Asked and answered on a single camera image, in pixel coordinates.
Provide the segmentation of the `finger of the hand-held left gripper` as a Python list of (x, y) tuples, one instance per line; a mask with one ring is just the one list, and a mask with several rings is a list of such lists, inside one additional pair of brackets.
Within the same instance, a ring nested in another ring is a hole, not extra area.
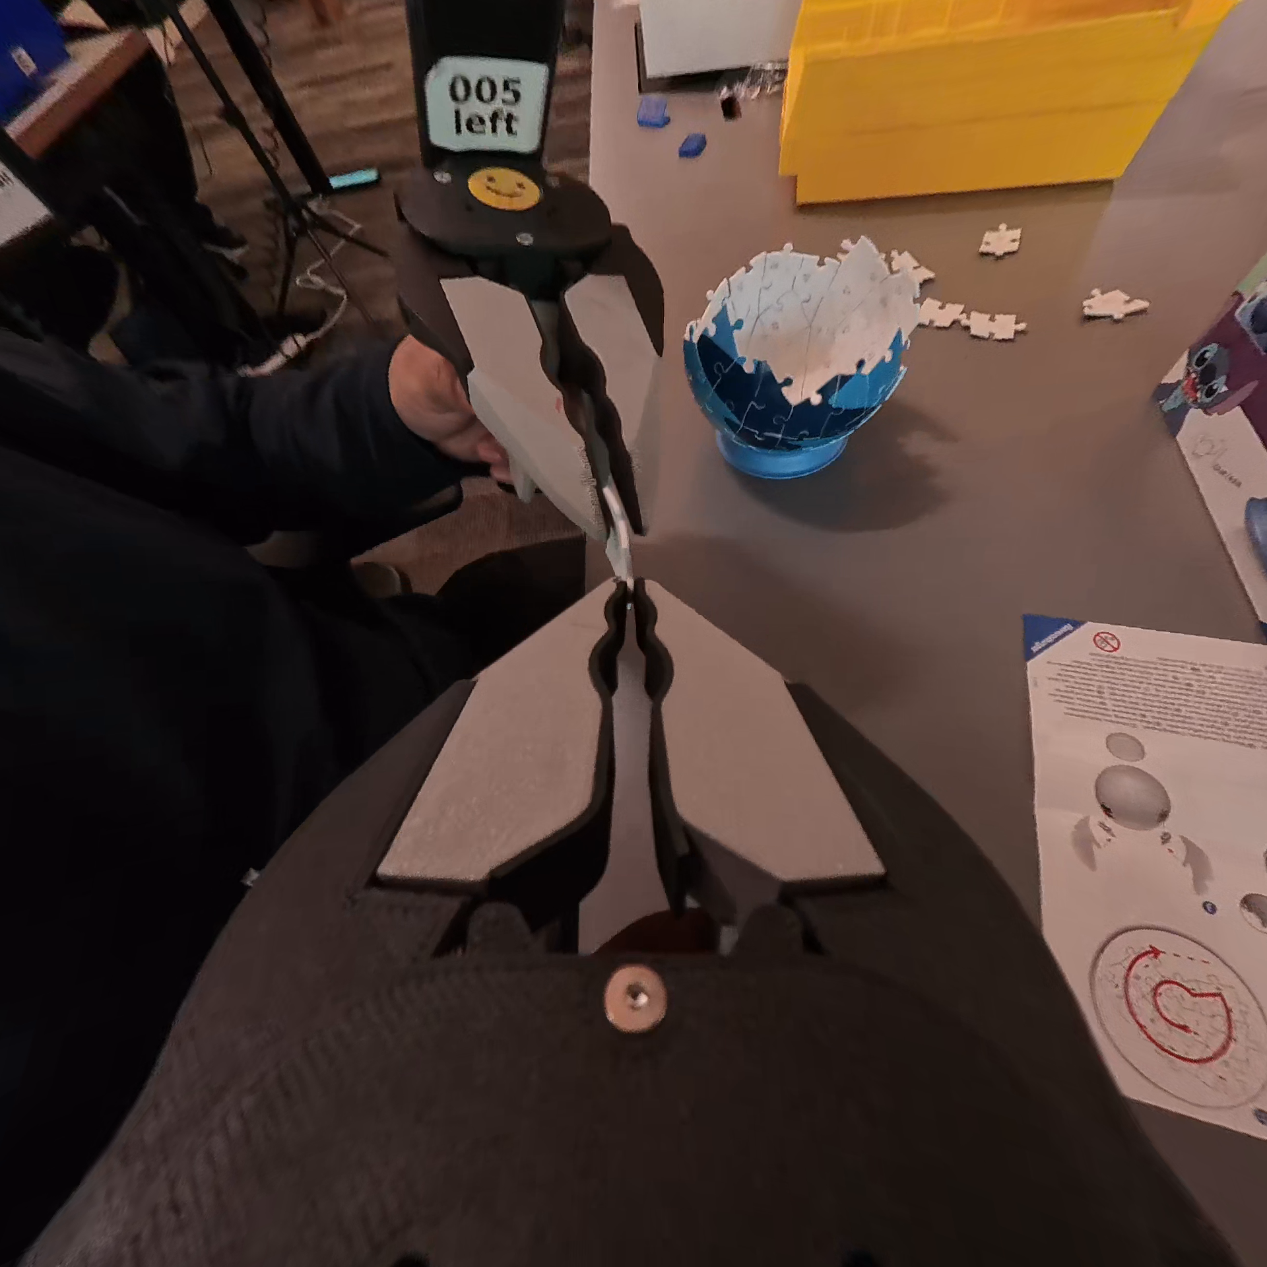
[(643, 537), (645, 324), (619, 274), (586, 274), (563, 293), (563, 412), (584, 495), (597, 505), (609, 484)]
[(506, 454), (517, 498), (541, 495), (578, 531), (603, 540), (607, 525), (589, 455), (562, 389), (545, 372), (544, 336), (527, 299), (485, 277), (438, 285), (471, 362), (468, 403)]

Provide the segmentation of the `blue white puzzle ball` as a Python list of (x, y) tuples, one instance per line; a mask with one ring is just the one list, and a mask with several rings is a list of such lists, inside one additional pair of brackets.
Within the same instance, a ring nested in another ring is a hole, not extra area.
[(683, 336), (690, 395), (761, 449), (848, 440), (906, 372), (921, 293), (865, 237), (830, 258), (767, 250), (723, 277)]

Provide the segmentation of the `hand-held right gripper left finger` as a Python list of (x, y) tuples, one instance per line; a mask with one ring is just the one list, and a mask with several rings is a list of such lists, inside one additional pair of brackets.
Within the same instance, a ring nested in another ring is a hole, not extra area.
[(373, 882), (514, 906), (580, 934), (609, 861), (612, 698), (631, 591), (598, 585), (479, 673)]

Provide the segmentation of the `wooden side desk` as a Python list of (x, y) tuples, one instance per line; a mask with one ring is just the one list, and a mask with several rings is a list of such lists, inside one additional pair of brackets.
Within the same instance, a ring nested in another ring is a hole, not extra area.
[(5, 154), (41, 157), (152, 51), (146, 33), (133, 26), (88, 29), (73, 38), (57, 26), (69, 60), (17, 99), (1, 98)]

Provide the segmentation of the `blue round ball stand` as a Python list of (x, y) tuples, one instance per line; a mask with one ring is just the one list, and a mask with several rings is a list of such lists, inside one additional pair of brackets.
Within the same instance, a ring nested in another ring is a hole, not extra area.
[(769, 449), (740, 442), (723, 428), (714, 434), (717, 451), (734, 471), (759, 481), (794, 481), (829, 468), (848, 437), (836, 436), (802, 448)]

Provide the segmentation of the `cartoon printed puzzle box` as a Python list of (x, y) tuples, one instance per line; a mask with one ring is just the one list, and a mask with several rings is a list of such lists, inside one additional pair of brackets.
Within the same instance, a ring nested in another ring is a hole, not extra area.
[(1265, 626), (1265, 259), (1152, 394)]

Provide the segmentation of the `white box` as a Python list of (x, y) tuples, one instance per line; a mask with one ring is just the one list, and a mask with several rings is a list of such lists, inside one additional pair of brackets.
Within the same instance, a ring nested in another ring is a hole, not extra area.
[(800, 1), (639, 1), (652, 78), (785, 62)]

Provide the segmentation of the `black tripod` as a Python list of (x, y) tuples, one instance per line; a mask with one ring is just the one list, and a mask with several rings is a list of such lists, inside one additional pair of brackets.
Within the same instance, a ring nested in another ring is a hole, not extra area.
[(259, 131), (248, 122), (239, 103), (230, 93), (224, 77), (216, 71), (210, 56), (206, 53), (189, 21), (182, 12), (180, 3), (153, 1), (146, 3), (147, 10), (162, 27), (173, 27), (182, 47), (189, 53), (206, 83), (210, 86), (218, 106), (219, 116), (242, 140), (250, 155), (263, 173), (269, 195), (263, 204), (272, 216), (278, 241), (278, 271), (274, 285), (274, 317), (277, 321), (286, 317), (290, 293), (298, 280), (296, 253), (305, 244), (314, 253), (316, 262), (322, 264), (322, 280), (334, 285), (333, 299), (336, 309), (330, 318), (336, 321), (340, 312), (352, 309), (370, 329), (378, 323), (367, 305), (354, 293), (352, 287), (339, 270), (334, 250), (327, 244), (348, 246), (358, 249), (376, 259), (384, 259), (385, 252), (364, 241), (357, 231), (340, 228), (331, 216), (322, 211), (322, 205), (336, 195), (330, 176), (325, 173), (311, 143), (290, 109), (284, 92), (278, 86), (272, 65), (259, 48), (256, 39), (238, 12), (238, 6), (229, 1), (209, 1), (203, 7), (212, 18), (222, 36), (227, 51), (242, 72), (250, 92), (259, 103), (263, 122), (268, 125), (268, 137), (278, 142), (292, 160), (304, 185), (293, 190), (281, 176), (280, 161), (262, 142)]

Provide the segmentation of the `person's left hand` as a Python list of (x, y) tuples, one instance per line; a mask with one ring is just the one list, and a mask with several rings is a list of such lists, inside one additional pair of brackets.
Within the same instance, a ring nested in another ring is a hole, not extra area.
[(474, 416), (462, 380), (444, 356), (403, 336), (390, 353), (387, 391), (405, 428), (437, 452), (483, 468), (499, 484), (512, 483), (509, 455)]

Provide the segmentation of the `yellow plastic storage bin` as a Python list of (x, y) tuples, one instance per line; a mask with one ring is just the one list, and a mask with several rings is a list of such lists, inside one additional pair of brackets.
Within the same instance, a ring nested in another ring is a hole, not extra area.
[(1235, 1), (806, 1), (797, 205), (1115, 181)]

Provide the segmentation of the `person's left forearm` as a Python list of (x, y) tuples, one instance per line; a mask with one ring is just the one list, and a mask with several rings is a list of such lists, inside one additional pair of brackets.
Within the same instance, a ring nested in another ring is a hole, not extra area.
[(219, 528), (331, 531), (403, 514), (465, 466), (414, 434), (388, 395), (391, 348), (250, 377), (156, 374), (2, 330), (2, 455)]

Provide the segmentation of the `white instruction sheet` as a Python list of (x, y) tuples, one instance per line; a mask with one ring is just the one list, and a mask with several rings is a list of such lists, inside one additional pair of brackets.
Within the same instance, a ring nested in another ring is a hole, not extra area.
[(1040, 929), (1118, 1090), (1265, 1136), (1263, 646), (1023, 617)]

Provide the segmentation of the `blue box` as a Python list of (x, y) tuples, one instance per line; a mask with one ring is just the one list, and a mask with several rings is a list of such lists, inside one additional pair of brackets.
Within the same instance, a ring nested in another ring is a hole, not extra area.
[(40, 1), (1, 1), (1, 98), (14, 101), (69, 60), (54, 17)]

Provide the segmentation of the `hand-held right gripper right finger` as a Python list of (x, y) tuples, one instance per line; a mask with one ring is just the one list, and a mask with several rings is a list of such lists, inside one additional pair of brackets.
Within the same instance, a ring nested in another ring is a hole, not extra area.
[(790, 685), (654, 581), (631, 597), (649, 703), (646, 790), (669, 909), (740, 925), (885, 878)]

